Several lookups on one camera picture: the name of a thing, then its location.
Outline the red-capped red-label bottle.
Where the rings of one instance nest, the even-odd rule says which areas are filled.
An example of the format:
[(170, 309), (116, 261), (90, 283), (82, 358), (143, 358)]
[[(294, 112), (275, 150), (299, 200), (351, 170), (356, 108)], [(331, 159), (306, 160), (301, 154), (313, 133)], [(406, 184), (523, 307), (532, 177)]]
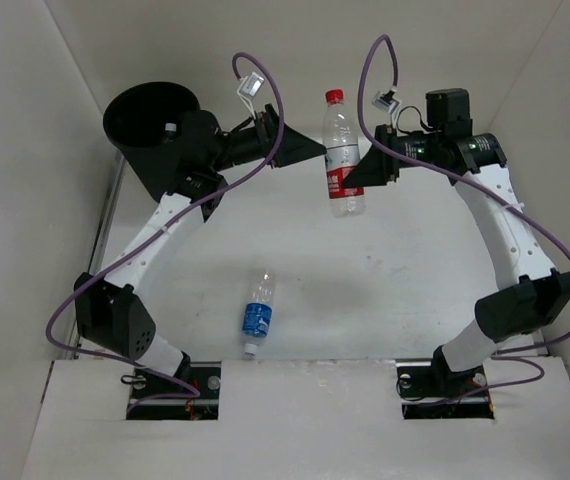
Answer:
[(358, 135), (344, 105), (344, 92), (329, 90), (325, 100), (322, 141), (326, 148), (325, 170), (331, 212), (335, 218), (358, 216), (366, 209), (364, 188), (343, 185), (360, 162)]

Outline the blue-label clear bottle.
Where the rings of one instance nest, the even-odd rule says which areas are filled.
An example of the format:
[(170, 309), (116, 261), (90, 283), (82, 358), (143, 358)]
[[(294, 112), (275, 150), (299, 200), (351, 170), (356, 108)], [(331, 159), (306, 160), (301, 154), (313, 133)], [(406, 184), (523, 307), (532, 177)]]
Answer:
[(247, 358), (255, 358), (268, 336), (276, 289), (273, 270), (256, 270), (248, 289), (242, 316), (241, 336), (243, 352)]

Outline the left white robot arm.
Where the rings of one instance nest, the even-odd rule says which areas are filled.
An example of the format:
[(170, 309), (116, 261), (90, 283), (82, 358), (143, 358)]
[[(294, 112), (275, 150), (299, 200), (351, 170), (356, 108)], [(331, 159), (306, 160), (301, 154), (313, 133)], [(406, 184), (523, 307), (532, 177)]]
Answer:
[(258, 160), (277, 168), (325, 154), (325, 147), (291, 129), (272, 106), (224, 132), (206, 110), (169, 122), (156, 149), (172, 164), (157, 207), (134, 239), (103, 272), (78, 277), (74, 307), (79, 336), (101, 352), (156, 373), (171, 399), (189, 387), (189, 356), (156, 329), (144, 300), (166, 263), (203, 226), (231, 185), (223, 171)]

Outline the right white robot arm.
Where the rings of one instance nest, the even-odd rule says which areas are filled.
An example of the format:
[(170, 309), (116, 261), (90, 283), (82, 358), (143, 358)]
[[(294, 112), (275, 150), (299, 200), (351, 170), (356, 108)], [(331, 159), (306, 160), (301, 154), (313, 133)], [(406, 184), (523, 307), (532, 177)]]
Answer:
[(507, 341), (551, 324), (570, 300), (570, 272), (560, 272), (521, 220), (504, 152), (492, 134), (476, 135), (469, 93), (462, 88), (426, 95), (421, 130), (379, 125), (372, 146), (342, 187), (384, 186), (401, 169), (423, 161), (449, 172), (488, 250), (497, 290), (479, 299), (471, 323), (439, 346), (427, 367), (399, 372), (404, 397), (455, 397), (467, 391), (483, 361)]

